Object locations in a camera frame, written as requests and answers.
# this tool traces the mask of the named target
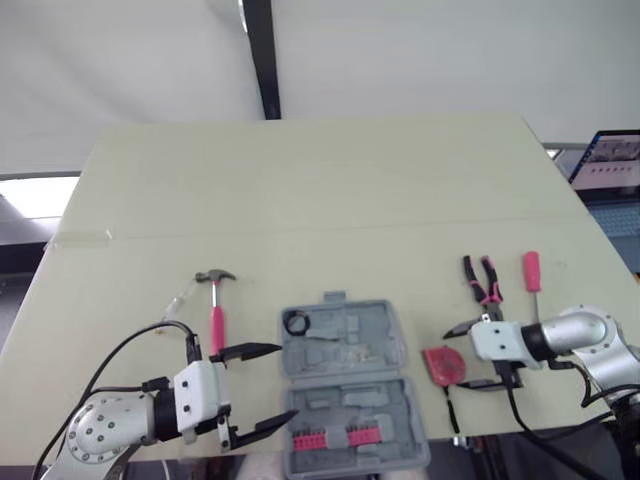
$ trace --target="cable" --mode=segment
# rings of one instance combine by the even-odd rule
[[[594,472],[586,465],[583,465],[582,463],[575,460],[573,457],[564,453],[562,450],[559,450],[553,445],[548,445],[547,443],[545,443],[543,439],[539,438],[535,433],[533,433],[533,431],[529,429],[529,427],[524,423],[524,421],[520,417],[520,412],[518,411],[518,407],[516,405],[516,399],[513,395],[513,387],[511,385],[511,382],[509,381],[505,382],[504,378],[503,378],[503,382],[505,383],[505,388],[507,390],[507,397],[509,398],[509,405],[511,406],[513,417],[516,419],[516,422],[518,422],[518,425],[520,425],[520,427],[522,427],[522,429],[524,430],[524,432],[520,434],[521,436],[523,436],[525,439],[533,443],[535,446],[537,446],[541,450],[544,450],[545,452],[547,452],[553,458],[558,460],[567,468],[573,470],[578,475],[588,480],[605,480],[605,477],[603,477],[602,475]]]
[[[586,422],[582,422],[579,425],[575,425],[573,427],[569,427],[569,428],[563,430],[562,432],[555,433],[553,435],[547,435],[547,436],[544,436],[544,437],[541,437],[541,436],[538,435],[538,438],[540,438],[541,440],[544,440],[545,442],[551,442],[551,441],[554,441],[554,440],[559,440],[561,438],[565,438],[565,437],[568,437],[570,435],[573,435],[574,433],[577,433],[580,430],[583,430],[585,428],[589,428],[589,427],[592,427],[594,425],[599,425],[600,422],[602,422],[602,420],[605,420],[605,419],[607,419],[607,418],[609,418],[611,416],[613,416],[613,412],[605,412],[605,413],[602,413],[602,414],[598,415],[597,417],[593,417],[593,418],[587,420]]]
[[[171,475],[169,475],[169,467],[167,466],[166,460],[160,460],[162,463],[162,469],[164,470],[164,480],[171,480]]]
[[[601,398],[604,398],[604,397],[606,397],[608,395],[611,395],[612,393],[620,392],[622,390],[635,390],[634,393],[630,394],[630,395],[633,395],[633,394],[635,394],[637,392],[640,392],[640,384],[638,384],[638,383],[626,383],[624,385],[616,385],[615,387],[607,388],[607,389],[602,390],[601,392],[598,392],[595,395],[591,395],[589,397],[587,397],[586,394],[585,394],[585,398],[582,400],[582,403],[580,404],[580,406],[582,408],[588,407],[589,405],[591,405],[596,400],[600,400]]]
[[[31,480],[38,480],[38,473],[40,472],[40,469],[42,468],[42,465],[44,464],[45,458],[47,458],[47,455],[49,454],[49,452],[51,451],[51,449],[53,448],[55,443],[58,441],[60,436],[64,433],[65,429],[67,428],[67,425],[69,424],[69,422],[71,421],[71,419],[73,418],[75,413],[78,411],[78,409],[81,408],[84,405],[84,402],[87,400],[87,398],[89,398],[91,395],[93,395],[93,393],[98,393],[97,391],[99,391],[100,389],[96,389],[97,391],[93,391],[92,392],[93,386],[95,385],[96,381],[98,380],[98,377],[100,377],[100,375],[102,374],[104,369],[107,367],[109,362],[113,359],[113,357],[115,357],[118,354],[118,352],[120,352],[120,350],[122,350],[129,342],[131,342],[135,338],[137,338],[140,335],[143,335],[143,334],[145,334],[147,332],[150,332],[152,330],[160,328],[160,327],[176,327],[176,328],[179,328],[180,330],[182,330],[186,334],[187,358],[188,358],[189,363],[191,363],[191,361],[193,361],[193,359],[196,359],[196,360],[201,360],[202,359],[202,353],[200,352],[200,344],[198,342],[198,336],[195,333],[193,333],[193,330],[191,330],[191,328],[189,328],[188,325],[186,325],[186,324],[184,324],[182,322],[176,322],[176,321],[171,321],[171,320],[163,321],[163,322],[157,322],[157,323],[153,323],[153,324],[151,324],[151,325],[149,325],[149,326],[147,326],[147,327],[145,327],[145,328],[143,328],[141,330],[138,330],[137,332],[132,333],[131,335],[129,335],[122,342],[120,342],[116,346],[116,348],[114,348],[111,351],[111,353],[109,353],[109,355],[107,355],[107,357],[98,366],[97,370],[95,371],[95,373],[93,374],[93,376],[89,380],[89,383],[87,384],[87,386],[85,387],[84,391],[82,392],[80,400],[78,401],[76,406],[73,408],[73,410],[71,411],[69,416],[67,416],[67,418],[64,421],[64,423],[62,424],[62,426],[58,429],[58,431],[56,432],[54,437],[47,444],[47,446],[45,447],[44,451],[40,455],[40,458],[38,459],[38,462],[36,463],[35,467],[33,468],[33,472],[31,474]],[[60,448],[58,450],[58,455],[60,455],[60,452],[62,451],[63,446],[64,446],[64,439],[60,443]]]

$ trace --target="screwdriver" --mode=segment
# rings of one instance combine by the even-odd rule
[[[533,293],[533,305],[535,321],[540,322],[540,312],[538,310],[538,292],[540,288],[540,255],[536,251],[529,251],[522,256],[522,268],[524,271],[524,283],[527,292]]]

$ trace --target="monitor screen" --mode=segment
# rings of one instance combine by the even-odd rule
[[[598,132],[569,181],[585,201],[636,196],[640,187],[640,130]]]

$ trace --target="pink hammer handle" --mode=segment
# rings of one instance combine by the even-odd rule
[[[524,268],[524,282],[527,292],[540,291],[540,255],[538,252],[527,252],[522,256]]]
[[[224,348],[224,312],[222,307],[211,310],[211,351],[216,355]]]

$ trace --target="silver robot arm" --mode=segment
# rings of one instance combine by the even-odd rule
[[[522,362],[537,370],[544,360],[573,353],[601,391],[640,384],[640,352],[627,345],[611,315],[596,307],[580,305],[525,327],[514,322],[481,321],[469,333],[476,354],[483,360]],[[631,393],[618,391],[605,400],[611,406]]]
[[[506,360],[509,365],[519,362],[539,369],[540,362],[546,360],[550,368],[566,368],[562,364],[567,362],[555,359],[575,354],[589,377],[585,378],[585,388],[591,380],[600,390],[587,398],[587,389],[581,406],[599,398],[607,402],[616,418],[625,475],[639,478],[640,351],[625,342],[611,315],[580,305],[558,317],[525,327],[511,322],[481,321],[473,325],[470,335],[478,356],[493,361],[494,365]]]
[[[557,355],[575,354],[600,390],[640,384],[640,351],[625,342],[620,326],[604,311],[581,305],[542,322],[540,327],[549,350]],[[615,392],[605,401],[611,406],[631,393]]]
[[[141,446],[182,436],[185,443],[217,429],[223,452],[266,438],[298,412],[290,410],[237,434],[229,425],[231,403],[226,361],[249,360],[280,350],[245,343],[191,362],[173,377],[173,386],[150,393],[102,393],[89,397],[69,422],[60,455],[41,480],[116,480]]]

